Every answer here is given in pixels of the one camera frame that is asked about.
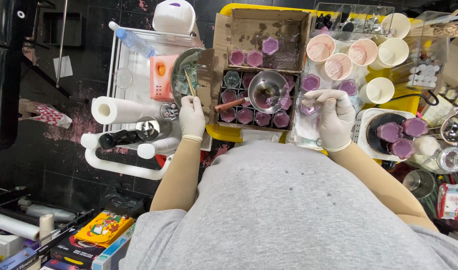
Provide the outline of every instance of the gloved hand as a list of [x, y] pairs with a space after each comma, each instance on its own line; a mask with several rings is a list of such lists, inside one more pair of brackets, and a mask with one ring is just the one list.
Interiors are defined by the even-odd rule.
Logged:
[[356, 118], [349, 96], [341, 90], [314, 90], [304, 95], [302, 103], [311, 107], [323, 103], [324, 110], [319, 126], [322, 146], [328, 152], [338, 152], [351, 144], [351, 130]]
[[205, 130], [205, 116], [200, 99], [188, 95], [182, 98], [181, 103], [179, 121], [182, 138], [201, 142]]

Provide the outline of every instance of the chopstick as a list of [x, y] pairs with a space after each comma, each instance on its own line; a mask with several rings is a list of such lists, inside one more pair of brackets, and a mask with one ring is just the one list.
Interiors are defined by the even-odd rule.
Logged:
[[192, 83], [190, 82], [189, 74], [187, 74], [187, 70], [184, 70], [184, 72], [186, 73], [187, 82], [189, 83], [190, 94], [195, 97], [196, 91], [194, 91], [194, 87], [192, 86]]

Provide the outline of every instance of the metal pole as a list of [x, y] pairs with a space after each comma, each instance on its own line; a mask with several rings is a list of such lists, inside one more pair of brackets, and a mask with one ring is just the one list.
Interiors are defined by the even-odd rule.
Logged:
[[68, 4], [68, 0], [65, 0], [65, 3], [64, 3], [64, 20], [62, 22], [62, 37], [60, 38], [59, 70], [57, 71], [57, 82], [55, 83], [55, 87], [56, 88], [59, 88], [60, 68], [62, 67], [62, 50], [64, 49], [64, 33], [65, 33], [65, 21], [67, 20], [67, 4]]

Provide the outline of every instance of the glass jar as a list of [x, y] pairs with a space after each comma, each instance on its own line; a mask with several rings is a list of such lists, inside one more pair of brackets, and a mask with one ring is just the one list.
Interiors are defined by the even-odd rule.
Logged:
[[458, 172], [458, 147], [442, 147], [433, 155], [412, 155], [405, 162], [438, 175], [455, 173]]

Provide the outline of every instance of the paper cup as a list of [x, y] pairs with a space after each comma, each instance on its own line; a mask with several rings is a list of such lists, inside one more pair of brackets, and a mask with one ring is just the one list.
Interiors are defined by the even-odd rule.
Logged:
[[352, 61], [344, 53], [336, 53], [329, 57], [321, 67], [321, 76], [328, 80], [343, 80], [352, 71]]
[[327, 34], [319, 34], [309, 40], [306, 47], [306, 54], [312, 64], [323, 64], [334, 54], [336, 43]]
[[344, 53], [349, 55], [354, 65], [367, 66], [376, 59], [377, 46], [369, 39], [356, 40]]
[[392, 68], [402, 64], [409, 56], [407, 43], [399, 38], [391, 38], [377, 47], [376, 60], [369, 65], [373, 70]]
[[364, 103], [383, 104], [394, 95], [394, 85], [387, 78], [379, 77], [359, 89], [359, 98]]
[[409, 30], [411, 29], [411, 23], [409, 22], [409, 18], [401, 13], [394, 13], [386, 16], [384, 20], [382, 20], [381, 25], [382, 28], [386, 30], [391, 28], [391, 36], [398, 39], [405, 38], [409, 33]]

